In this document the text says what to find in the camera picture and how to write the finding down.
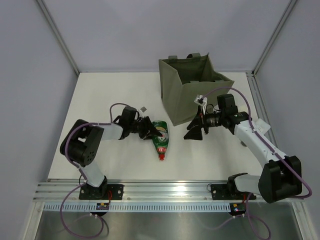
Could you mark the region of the green dish soap bottle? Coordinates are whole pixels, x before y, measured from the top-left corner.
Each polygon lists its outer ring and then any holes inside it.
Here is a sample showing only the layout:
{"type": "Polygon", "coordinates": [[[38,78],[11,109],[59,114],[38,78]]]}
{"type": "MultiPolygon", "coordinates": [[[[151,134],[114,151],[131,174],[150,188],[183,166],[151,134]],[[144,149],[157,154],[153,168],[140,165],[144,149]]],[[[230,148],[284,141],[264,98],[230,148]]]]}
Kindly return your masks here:
{"type": "Polygon", "coordinates": [[[161,136],[155,136],[152,138],[153,145],[158,154],[160,161],[165,160],[165,154],[169,146],[169,129],[165,121],[156,120],[152,122],[153,126],[158,130],[161,136]]]}

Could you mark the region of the green canvas bag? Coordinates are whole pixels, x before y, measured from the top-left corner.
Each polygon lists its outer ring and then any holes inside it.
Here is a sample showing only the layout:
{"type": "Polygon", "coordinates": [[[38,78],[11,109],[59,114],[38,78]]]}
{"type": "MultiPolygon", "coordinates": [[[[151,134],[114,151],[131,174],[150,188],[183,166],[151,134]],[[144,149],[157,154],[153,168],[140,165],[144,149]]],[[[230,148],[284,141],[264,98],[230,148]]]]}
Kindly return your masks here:
{"type": "Polygon", "coordinates": [[[208,54],[190,53],[186,58],[171,55],[158,60],[161,100],[173,126],[191,121],[197,112],[194,103],[205,95],[210,104],[217,105],[217,96],[228,93],[234,81],[214,70],[208,54]]]}

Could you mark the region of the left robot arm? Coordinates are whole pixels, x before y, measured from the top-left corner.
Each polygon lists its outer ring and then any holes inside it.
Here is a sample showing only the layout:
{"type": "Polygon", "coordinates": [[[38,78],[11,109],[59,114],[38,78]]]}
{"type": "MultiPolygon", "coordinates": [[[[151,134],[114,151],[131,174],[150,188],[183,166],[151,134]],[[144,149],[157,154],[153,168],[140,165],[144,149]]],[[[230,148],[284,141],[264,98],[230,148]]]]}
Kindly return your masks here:
{"type": "Polygon", "coordinates": [[[148,116],[125,103],[121,115],[111,118],[110,122],[87,122],[78,119],[62,141],[59,151],[66,157],[90,187],[90,194],[96,199],[103,199],[108,192],[106,176],[95,162],[101,141],[123,140],[130,134],[138,134],[147,140],[162,134],[152,124],[148,116]]]}

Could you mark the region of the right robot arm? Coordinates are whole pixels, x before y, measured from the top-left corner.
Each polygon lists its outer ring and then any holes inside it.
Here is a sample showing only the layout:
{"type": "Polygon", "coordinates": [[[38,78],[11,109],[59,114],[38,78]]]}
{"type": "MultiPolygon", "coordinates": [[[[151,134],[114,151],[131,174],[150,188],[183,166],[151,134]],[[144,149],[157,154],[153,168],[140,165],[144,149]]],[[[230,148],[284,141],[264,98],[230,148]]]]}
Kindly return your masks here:
{"type": "Polygon", "coordinates": [[[276,148],[263,134],[259,133],[252,118],[245,111],[240,112],[232,94],[217,97],[218,111],[206,112],[207,99],[198,95],[194,119],[187,126],[185,140],[203,139],[209,129],[223,126],[236,136],[259,161],[261,175],[238,173],[228,178],[226,192],[233,199],[242,194],[260,195],[267,203],[293,198],[302,193],[302,166],[296,156],[288,156],[276,148]]]}

